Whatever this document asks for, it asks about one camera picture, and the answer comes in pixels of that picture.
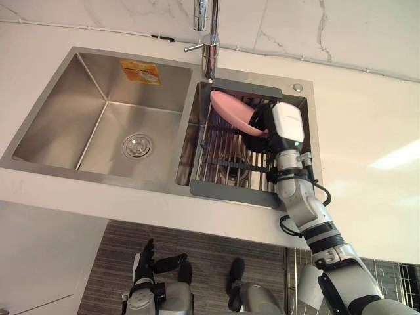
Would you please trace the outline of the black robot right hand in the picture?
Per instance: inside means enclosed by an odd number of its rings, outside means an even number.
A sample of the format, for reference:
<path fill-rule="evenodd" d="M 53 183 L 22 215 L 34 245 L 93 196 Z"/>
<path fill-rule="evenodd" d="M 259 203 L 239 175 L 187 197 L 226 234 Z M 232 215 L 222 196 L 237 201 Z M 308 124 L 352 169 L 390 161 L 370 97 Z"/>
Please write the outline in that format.
<path fill-rule="evenodd" d="M 277 155 L 283 151 L 300 152 L 305 139 L 300 109 L 286 103 L 267 103 L 256 107 L 249 125 L 260 134 L 245 133 L 243 143 L 256 153 Z"/>

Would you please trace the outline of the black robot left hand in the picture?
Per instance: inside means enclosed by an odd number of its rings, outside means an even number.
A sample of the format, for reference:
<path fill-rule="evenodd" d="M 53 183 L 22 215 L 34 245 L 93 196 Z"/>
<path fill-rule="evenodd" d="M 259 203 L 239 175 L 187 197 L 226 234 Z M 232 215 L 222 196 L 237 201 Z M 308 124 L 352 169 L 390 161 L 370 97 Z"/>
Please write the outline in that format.
<path fill-rule="evenodd" d="M 133 263 L 133 283 L 141 279 L 155 282 L 154 274 L 163 274 L 178 270 L 178 281 L 187 283 L 192 282 L 192 265 L 188 261 L 188 255 L 181 253 L 157 261 L 154 260 L 154 239 L 148 240 L 141 253 L 135 255 Z"/>

